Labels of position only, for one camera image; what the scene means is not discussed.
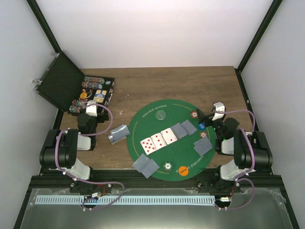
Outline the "blue small blind button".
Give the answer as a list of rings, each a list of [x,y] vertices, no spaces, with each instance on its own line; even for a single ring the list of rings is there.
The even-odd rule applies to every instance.
[[[205,128],[206,128],[206,127],[205,127],[204,123],[198,124],[198,129],[204,130]]]

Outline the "two of diamonds card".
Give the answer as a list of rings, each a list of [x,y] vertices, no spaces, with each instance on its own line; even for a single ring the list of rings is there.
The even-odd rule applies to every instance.
[[[167,145],[172,144],[178,140],[171,128],[162,130],[161,135]]]

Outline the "clear dealer button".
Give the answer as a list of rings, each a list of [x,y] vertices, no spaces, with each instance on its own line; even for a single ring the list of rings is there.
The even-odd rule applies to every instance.
[[[155,117],[157,118],[157,120],[164,120],[165,117],[166,117],[166,112],[163,111],[163,110],[158,110],[158,111],[155,113]]]

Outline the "three of diamonds card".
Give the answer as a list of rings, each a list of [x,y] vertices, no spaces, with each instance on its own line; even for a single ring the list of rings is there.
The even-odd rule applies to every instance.
[[[159,150],[159,149],[167,146],[167,143],[165,142],[161,133],[156,133],[156,134],[152,135],[151,140],[154,143],[156,150]]]

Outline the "orange big blind button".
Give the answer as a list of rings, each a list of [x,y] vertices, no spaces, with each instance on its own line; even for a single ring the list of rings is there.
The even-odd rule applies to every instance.
[[[189,174],[189,168],[186,166],[181,166],[178,169],[178,173],[179,173],[179,175],[185,177]]]

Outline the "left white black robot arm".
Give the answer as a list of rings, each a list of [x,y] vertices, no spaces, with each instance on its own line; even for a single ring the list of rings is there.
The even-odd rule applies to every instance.
[[[97,180],[91,177],[91,168],[83,164],[77,158],[78,151],[90,151],[95,148],[96,137],[90,134],[96,133],[97,117],[81,114],[77,117],[77,129],[68,129],[62,134],[57,143],[59,129],[48,132],[40,152],[40,165],[44,168],[55,169],[55,147],[58,146],[58,165],[73,176],[80,178],[81,188],[91,193],[97,188]]]

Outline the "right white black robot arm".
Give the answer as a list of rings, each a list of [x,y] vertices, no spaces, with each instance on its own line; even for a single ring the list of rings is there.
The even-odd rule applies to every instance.
[[[229,181],[237,181],[249,173],[272,167],[273,155],[264,132],[252,130],[247,133],[236,119],[225,118],[224,111],[213,110],[206,115],[197,109],[196,113],[199,124],[214,129],[215,151],[220,155],[234,157],[229,163],[220,166],[219,175],[212,179],[215,191],[223,192],[228,188]]]

